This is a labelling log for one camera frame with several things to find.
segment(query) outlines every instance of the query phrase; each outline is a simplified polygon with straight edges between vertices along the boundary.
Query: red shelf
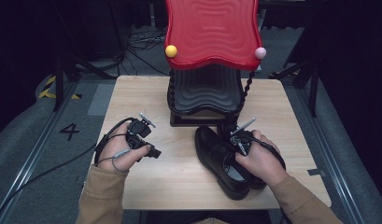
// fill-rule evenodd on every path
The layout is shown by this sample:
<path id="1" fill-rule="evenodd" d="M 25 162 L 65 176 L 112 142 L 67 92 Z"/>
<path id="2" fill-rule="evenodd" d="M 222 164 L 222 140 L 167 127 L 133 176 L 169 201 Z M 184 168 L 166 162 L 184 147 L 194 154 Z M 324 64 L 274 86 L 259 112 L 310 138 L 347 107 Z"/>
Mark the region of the red shelf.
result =
<path id="1" fill-rule="evenodd" d="M 177 55 L 166 59 L 172 68 L 188 70 L 220 63 L 256 70 L 262 46 L 257 25 L 258 0 L 166 0 L 169 26 L 165 46 Z"/>

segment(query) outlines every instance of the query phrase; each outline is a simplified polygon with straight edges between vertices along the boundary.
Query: person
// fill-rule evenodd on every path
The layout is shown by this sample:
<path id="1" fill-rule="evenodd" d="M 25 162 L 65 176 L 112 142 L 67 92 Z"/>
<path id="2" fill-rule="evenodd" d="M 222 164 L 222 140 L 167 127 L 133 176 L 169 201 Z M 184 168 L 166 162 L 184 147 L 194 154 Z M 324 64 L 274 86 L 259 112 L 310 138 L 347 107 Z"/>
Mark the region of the person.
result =
<path id="1" fill-rule="evenodd" d="M 126 133 L 127 127 L 128 123 L 123 123 L 112 135 Z M 260 131 L 253 131 L 253 135 L 279 152 L 277 146 Z M 149 153 L 149 147 L 143 146 L 131 149 L 114 161 L 104 160 L 125 148 L 129 146 L 124 137 L 113 137 L 103 149 L 99 163 L 91 165 L 79 200 L 78 224 L 122 222 L 121 201 L 126 176 L 135 162 Z M 253 143 L 246 157 L 237 153 L 235 159 L 266 182 L 292 223 L 341 223 L 325 203 L 290 176 L 276 157 L 259 144 Z"/>

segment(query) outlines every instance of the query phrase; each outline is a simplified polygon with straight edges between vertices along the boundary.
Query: yellow and black hazard tape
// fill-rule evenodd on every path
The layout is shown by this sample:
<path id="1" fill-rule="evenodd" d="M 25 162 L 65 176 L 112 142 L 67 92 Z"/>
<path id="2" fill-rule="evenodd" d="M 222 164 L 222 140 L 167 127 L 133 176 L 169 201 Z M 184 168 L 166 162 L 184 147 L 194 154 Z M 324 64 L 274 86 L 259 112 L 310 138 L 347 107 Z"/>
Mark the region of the yellow and black hazard tape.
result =
<path id="1" fill-rule="evenodd" d="M 39 93 L 39 98 L 52 98 L 52 99 L 56 98 L 56 94 L 49 93 L 49 89 L 55 80 L 56 80 L 56 76 L 51 75 L 51 77 L 46 82 L 45 87 L 43 88 L 42 92 Z M 73 100 L 80 100 L 81 98 L 82 98 L 82 94 L 73 94 L 71 96 L 71 99 L 73 99 Z"/>

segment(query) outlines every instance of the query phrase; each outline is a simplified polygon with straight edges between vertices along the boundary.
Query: black leather shoe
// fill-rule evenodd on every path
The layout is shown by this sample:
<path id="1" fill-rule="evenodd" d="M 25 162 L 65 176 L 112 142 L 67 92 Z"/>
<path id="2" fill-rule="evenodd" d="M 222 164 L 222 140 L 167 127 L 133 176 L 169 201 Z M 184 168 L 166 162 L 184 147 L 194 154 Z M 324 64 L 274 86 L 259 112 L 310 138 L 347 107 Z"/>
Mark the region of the black leather shoe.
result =
<path id="1" fill-rule="evenodd" d="M 195 145 L 200 162 L 217 178 L 225 194 L 233 200 L 244 199 L 251 186 L 252 174 L 235 161 L 235 149 L 207 126 L 196 130 Z M 238 177 L 229 174 L 233 170 Z"/>
<path id="2" fill-rule="evenodd" d="M 231 144 L 231 145 L 232 145 L 231 133 L 234 132 L 236 129 L 237 129 L 237 125 L 235 123 L 231 123 L 225 119 L 220 121 L 217 125 L 218 136 L 220 136 L 222 140 L 228 142 L 228 144 Z M 252 189 L 264 189 L 265 187 L 266 187 L 266 183 L 262 179 L 260 179 L 259 177 L 255 175 L 252 176 L 252 183 L 251 183 Z"/>

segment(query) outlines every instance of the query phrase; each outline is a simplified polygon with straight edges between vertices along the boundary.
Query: wooden tabletop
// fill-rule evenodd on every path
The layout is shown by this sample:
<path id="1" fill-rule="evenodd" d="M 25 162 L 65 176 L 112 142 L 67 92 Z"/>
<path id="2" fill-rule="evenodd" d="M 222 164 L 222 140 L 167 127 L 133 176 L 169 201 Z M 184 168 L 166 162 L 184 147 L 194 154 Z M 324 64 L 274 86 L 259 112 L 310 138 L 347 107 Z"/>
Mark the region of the wooden tabletop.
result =
<path id="1" fill-rule="evenodd" d="M 196 127 L 171 127 L 166 93 L 169 77 L 119 77 L 112 93 L 100 138 L 120 120 L 144 113 L 157 127 L 145 138 L 162 154 L 143 158 L 129 173 L 123 208 L 138 210 L 177 209 L 271 209 L 278 203 L 269 188 L 252 189 L 241 201 L 229 199 L 216 178 L 199 162 L 194 147 Z M 290 175 L 323 202 L 331 200 L 316 169 L 284 88 L 278 80 L 254 79 L 238 124 L 251 118 L 248 130 L 261 130 L 279 147 Z"/>

